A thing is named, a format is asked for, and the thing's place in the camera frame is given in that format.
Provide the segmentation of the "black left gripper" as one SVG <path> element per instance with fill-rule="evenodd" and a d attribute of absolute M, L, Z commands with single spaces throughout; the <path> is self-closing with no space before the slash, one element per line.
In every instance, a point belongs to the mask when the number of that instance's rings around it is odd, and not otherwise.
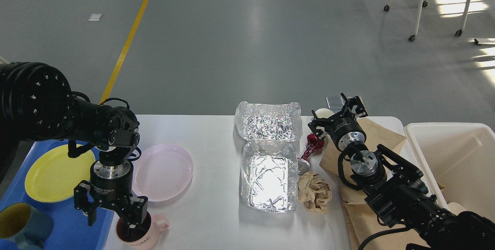
<path fill-rule="evenodd" d="M 97 208 L 127 208 L 124 217 L 116 224 L 120 239 L 141 239 L 149 229 L 146 196 L 133 197 L 131 203 L 131 179 L 133 165 L 124 161 L 117 166 L 95 162 L 90 170 L 90 182 L 82 180 L 73 190 L 74 207 L 88 218 L 88 226 L 97 220 Z M 93 201 L 88 199 L 88 192 Z"/>

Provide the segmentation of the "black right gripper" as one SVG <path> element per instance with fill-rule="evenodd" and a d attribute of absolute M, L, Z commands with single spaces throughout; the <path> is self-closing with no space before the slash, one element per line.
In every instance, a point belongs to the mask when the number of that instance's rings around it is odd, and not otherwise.
<path fill-rule="evenodd" d="M 312 110 L 313 118 L 308 127 L 318 138 L 328 137 L 339 151 L 344 151 L 349 145 L 358 150 L 367 150 L 366 134 L 355 119 L 368 116 L 364 103 L 360 96 L 346 97 L 344 93 L 340 95 L 344 100 L 340 117 L 315 118 L 316 110 Z"/>

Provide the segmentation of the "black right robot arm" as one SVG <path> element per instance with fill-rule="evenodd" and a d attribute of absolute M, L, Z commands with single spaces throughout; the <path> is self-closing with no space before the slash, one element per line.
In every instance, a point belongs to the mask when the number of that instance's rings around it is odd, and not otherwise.
<path fill-rule="evenodd" d="M 378 223 L 389 227 L 367 237 L 359 249 L 380 236 L 414 229 L 428 250 L 493 250 L 494 223 L 472 211 L 455 215 L 440 207 L 436 195 L 427 195 L 418 167 L 383 144 L 370 151 L 365 144 L 367 135 L 357 121 L 368 116 L 361 97 L 341 97 L 341 111 L 312 111 L 308 127 L 319 140 L 329 135 L 340 152 L 337 171 L 341 182 L 364 191 Z"/>

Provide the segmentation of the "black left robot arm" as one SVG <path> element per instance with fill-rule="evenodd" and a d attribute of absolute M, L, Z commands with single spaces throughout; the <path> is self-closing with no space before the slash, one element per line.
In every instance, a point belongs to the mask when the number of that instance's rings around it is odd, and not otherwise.
<path fill-rule="evenodd" d="M 100 104 L 71 90 L 58 69 L 41 62 L 2 63 L 1 130 L 17 139 L 46 141 L 66 139 L 68 157 L 76 158 L 99 148 L 90 166 L 90 179 L 74 187 L 74 206 L 97 219 L 97 208 L 114 211 L 126 224 L 126 232 L 140 227 L 147 217 L 147 197 L 131 192 L 133 161 L 141 156 L 136 114 L 128 103 Z"/>

